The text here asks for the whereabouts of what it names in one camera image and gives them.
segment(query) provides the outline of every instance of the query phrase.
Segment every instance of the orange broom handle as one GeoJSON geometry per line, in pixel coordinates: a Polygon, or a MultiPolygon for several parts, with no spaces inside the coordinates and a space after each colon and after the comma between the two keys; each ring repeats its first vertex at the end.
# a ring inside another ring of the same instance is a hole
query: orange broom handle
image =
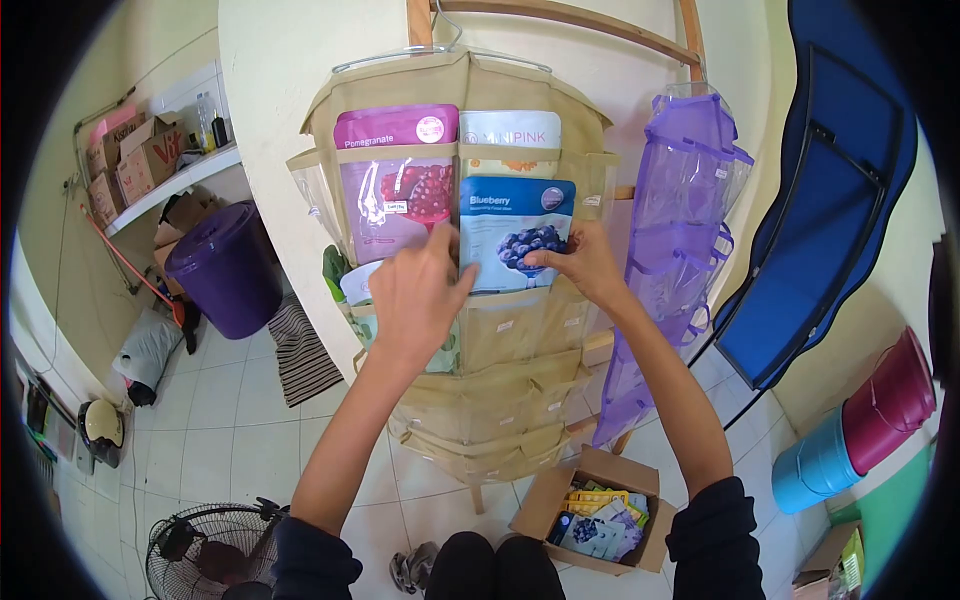
{"type": "Polygon", "coordinates": [[[112,242],[110,242],[110,239],[107,237],[107,235],[104,233],[104,231],[103,231],[102,229],[100,229],[100,226],[97,225],[97,222],[94,221],[94,220],[93,220],[93,217],[90,216],[90,212],[86,209],[86,206],[84,206],[83,204],[81,204],[81,205],[80,205],[80,210],[82,210],[82,211],[84,212],[84,216],[86,217],[86,220],[90,222],[90,224],[93,226],[94,229],[97,230],[97,233],[100,234],[100,237],[104,238],[104,243],[107,244],[107,245],[109,246],[109,248],[113,251],[113,253],[116,254],[117,257],[118,257],[120,260],[123,261],[123,264],[127,265],[127,267],[128,267],[131,271],[133,271],[133,274],[136,275],[136,278],[138,278],[139,280],[143,281],[144,285],[146,285],[146,286],[149,287],[151,290],[153,290],[153,291],[154,291],[154,294],[156,294],[157,296],[159,296],[160,299],[163,300],[164,302],[166,302],[166,303],[167,303],[167,306],[169,306],[170,309],[173,310],[173,308],[174,308],[173,302],[170,301],[169,298],[167,298],[166,296],[164,296],[163,294],[161,294],[160,291],[157,290],[157,288],[154,287],[154,284],[151,283],[150,281],[148,281],[146,277],[144,277],[143,275],[141,275],[139,269],[137,269],[137,268],[134,267],[132,264],[130,264],[130,261],[127,260],[127,257],[124,256],[122,253],[120,253],[119,250],[117,250],[117,247],[114,246],[112,242]]]}

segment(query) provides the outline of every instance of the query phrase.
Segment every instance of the black pants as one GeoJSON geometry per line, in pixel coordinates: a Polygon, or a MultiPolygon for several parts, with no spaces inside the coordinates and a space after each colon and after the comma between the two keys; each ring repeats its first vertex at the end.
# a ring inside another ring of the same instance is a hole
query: black pants
{"type": "Polygon", "coordinates": [[[433,563],[426,600],[565,600],[543,542],[517,536],[496,552],[472,531],[454,534],[433,563]]]}

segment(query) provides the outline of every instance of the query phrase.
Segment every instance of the black sleeve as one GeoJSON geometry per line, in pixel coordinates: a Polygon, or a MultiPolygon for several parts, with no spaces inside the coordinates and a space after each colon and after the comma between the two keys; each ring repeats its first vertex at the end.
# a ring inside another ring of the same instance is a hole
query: black sleeve
{"type": "Polygon", "coordinates": [[[363,565],[349,546],[326,531],[288,516],[275,531],[274,600],[348,600],[363,565]]]}
{"type": "Polygon", "coordinates": [[[674,517],[666,537],[677,564],[674,600],[763,598],[760,544],[750,535],[755,529],[754,499],[744,494],[739,477],[701,490],[674,517]]]}

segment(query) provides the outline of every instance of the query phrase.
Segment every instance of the forearm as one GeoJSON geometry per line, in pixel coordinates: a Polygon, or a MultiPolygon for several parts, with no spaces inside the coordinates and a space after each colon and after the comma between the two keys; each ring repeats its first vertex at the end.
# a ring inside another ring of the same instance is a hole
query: forearm
{"type": "Polygon", "coordinates": [[[643,373],[690,498],[733,475],[723,426],[700,384],[643,306],[627,289],[602,307],[620,329],[643,373]]]}
{"type": "Polygon", "coordinates": [[[417,371],[371,348],[300,477],[290,514],[339,536],[373,446],[417,371]]]}

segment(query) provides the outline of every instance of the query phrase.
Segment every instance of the striped rug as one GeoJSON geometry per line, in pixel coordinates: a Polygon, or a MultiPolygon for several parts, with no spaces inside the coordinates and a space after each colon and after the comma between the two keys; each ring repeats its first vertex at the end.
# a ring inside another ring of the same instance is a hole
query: striped rug
{"type": "Polygon", "coordinates": [[[280,385],[288,408],[343,381],[296,294],[283,297],[267,327],[276,342],[280,385]]]}

